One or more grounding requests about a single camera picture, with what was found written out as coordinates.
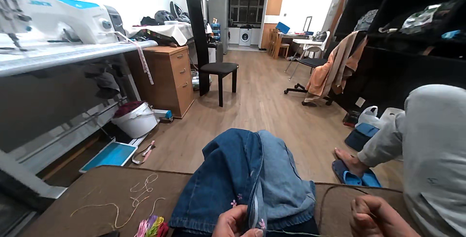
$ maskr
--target blue stripe on sewing machine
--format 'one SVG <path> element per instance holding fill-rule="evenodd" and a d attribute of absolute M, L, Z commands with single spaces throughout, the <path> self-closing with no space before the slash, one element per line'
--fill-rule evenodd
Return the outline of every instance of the blue stripe on sewing machine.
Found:
<path fill-rule="evenodd" d="M 99 7 L 98 4 L 92 3 L 92 2 L 86 2 L 82 0 L 57 0 L 60 2 L 63 2 L 65 4 L 68 4 L 72 7 L 78 8 L 78 9 L 85 9 L 85 8 L 97 8 Z M 32 5 L 40 5 L 40 6 L 45 6 L 45 7 L 51 7 L 52 4 L 49 2 L 43 2 L 43 1 L 38 1 L 38 0 L 31 0 L 28 4 Z"/>

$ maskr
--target white chair leg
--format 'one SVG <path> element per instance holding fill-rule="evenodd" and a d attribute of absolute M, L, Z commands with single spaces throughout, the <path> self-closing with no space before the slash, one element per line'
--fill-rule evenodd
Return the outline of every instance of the white chair leg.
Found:
<path fill-rule="evenodd" d="M 296 72 L 296 69 L 298 68 L 298 65 L 299 65 L 299 62 L 296 64 L 296 67 L 294 68 L 293 74 L 291 74 L 290 79 L 288 79 L 289 81 L 291 80 L 291 78 L 293 77 L 294 73 Z"/>

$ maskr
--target wooden floor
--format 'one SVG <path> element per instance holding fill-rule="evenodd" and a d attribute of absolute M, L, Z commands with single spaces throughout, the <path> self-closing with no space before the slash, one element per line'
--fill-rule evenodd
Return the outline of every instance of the wooden floor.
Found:
<path fill-rule="evenodd" d="M 155 140 L 156 148 L 142 168 L 193 173 L 204 160 L 202 148 L 229 128 L 251 131 L 266 129 L 282 138 L 294 156 L 302 179 L 337 182 L 331 169 L 335 147 L 348 149 L 343 140 L 351 128 L 342 124 L 346 112 L 336 103 L 318 107 L 301 105 L 304 93 L 289 92 L 297 82 L 306 85 L 310 68 L 300 65 L 291 81 L 284 69 L 288 61 L 272 59 L 267 52 L 232 51 L 225 62 L 238 69 L 237 93 L 231 92 L 231 74 L 223 79 L 224 107 L 218 106 L 218 82 L 212 75 L 209 93 L 196 99 L 182 120 L 160 124 L 140 145 L 140 150 Z M 402 162 L 391 161 L 374 170 L 383 186 L 402 189 Z"/>

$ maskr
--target drawer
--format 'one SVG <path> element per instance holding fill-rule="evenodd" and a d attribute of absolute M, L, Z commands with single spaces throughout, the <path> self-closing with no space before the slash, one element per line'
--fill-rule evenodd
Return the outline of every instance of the drawer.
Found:
<path fill-rule="evenodd" d="M 173 79 L 175 86 L 185 84 L 186 81 L 191 82 L 191 69 L 189 65 L 188 52 L 186 50 L 178 52 L 170 56 L 172 63 Z"/>
<path fill-rule="evenodd" d="M 176 92 L 178 95 L 178 104 L 179 109 L 181 112 L 181 116 L 184 115 L 186 110 L 188 110 L 189 106 L 191 105 L 192 101 L 194 100 L 194 92 L 192 91 L 192 82 L 191 79 L 188 81 L 183 82 L 176 88 Z"/>

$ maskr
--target wooden filing cabinet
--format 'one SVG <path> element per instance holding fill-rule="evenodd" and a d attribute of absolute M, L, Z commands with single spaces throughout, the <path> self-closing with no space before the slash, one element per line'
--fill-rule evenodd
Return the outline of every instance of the wooden filing cabinet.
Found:
<path fill-rule="evenodd" d="M 182 119 L 194 101 L 188 47 L 151 47 L 143 50 L 154 85 L 144 73 L 137 51 L 125 53 L 142 100 L 154 109 L 171 110 Z"/>

